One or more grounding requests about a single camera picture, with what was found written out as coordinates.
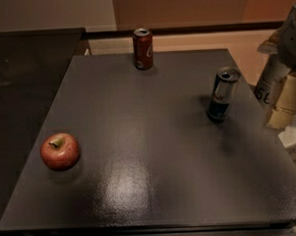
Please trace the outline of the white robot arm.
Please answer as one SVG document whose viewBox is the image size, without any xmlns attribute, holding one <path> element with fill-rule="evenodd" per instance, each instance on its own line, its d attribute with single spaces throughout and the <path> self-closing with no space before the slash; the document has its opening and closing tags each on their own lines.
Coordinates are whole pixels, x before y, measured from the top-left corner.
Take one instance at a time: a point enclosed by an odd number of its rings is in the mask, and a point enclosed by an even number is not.
<svg viewBox="0 0 296 236">
<path fill-rule="evenodd" d="M 254 94 L 266 111 L 266 125 L 284 129 L 296 115 L 296 3 L 258 51 L 268 59 Z"/>
</svg>

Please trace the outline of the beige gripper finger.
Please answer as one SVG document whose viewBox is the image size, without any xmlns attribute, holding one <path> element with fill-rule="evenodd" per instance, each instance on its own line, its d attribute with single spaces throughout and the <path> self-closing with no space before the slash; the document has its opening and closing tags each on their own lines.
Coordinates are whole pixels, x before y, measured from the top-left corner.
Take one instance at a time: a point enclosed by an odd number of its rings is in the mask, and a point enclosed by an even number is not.
<svg viewBox="0 0 296 236">
<path fill-rule="evenodd" d="M 266 110 L 266 125 L 285 129 L 296 115 L 296 71 L 276 79 L 270 91 L 270 104 Z"/>
</svg>

